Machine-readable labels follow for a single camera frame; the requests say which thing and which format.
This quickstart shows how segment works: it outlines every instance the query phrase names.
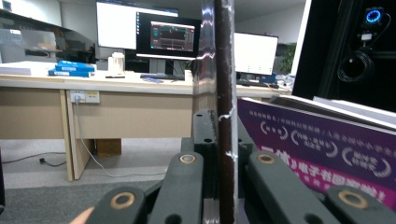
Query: carpet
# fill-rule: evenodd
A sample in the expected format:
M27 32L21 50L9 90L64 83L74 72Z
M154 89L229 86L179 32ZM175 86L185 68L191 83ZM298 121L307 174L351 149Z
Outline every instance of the carpet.
M6 209L0 215L0 223L69 223L112 189L130 186L146 190L156 183L158 181L6 189Z

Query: blue glowing ring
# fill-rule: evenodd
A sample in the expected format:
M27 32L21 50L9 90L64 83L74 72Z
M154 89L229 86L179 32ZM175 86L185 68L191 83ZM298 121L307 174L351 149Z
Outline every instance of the blue glowing ring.
M374 23L381 19L381 12L379 10L371 10L366 15L367 22Z

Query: desk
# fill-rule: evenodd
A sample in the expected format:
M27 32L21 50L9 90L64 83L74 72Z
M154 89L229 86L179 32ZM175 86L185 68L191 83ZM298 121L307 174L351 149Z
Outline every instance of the desk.
M99 91L100 104L77 110L71 90ZM239 97L279 93L290 94L237 86ZM105 71L89 78L0 74L0 139L64 139L69 180L81 177L89 159L81 138L91 148L100 138L190 137L191 120L192 83L184 81L156 84L135 73L106 78Z

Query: floor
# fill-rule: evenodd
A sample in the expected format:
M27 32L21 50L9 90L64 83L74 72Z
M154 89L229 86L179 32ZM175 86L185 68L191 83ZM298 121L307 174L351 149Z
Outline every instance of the floor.
M6 189L70 186L163 179L167 165L180 151L180 138L122 139L121 155L90 159L81 179L67 180L64 140L0 140Z

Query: purple poster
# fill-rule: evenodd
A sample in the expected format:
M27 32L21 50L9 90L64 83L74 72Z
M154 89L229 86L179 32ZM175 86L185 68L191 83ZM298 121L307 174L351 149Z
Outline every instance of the purple poster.
M252 100L238 100L238 115L309 188L348 185L396 211L396 133Z

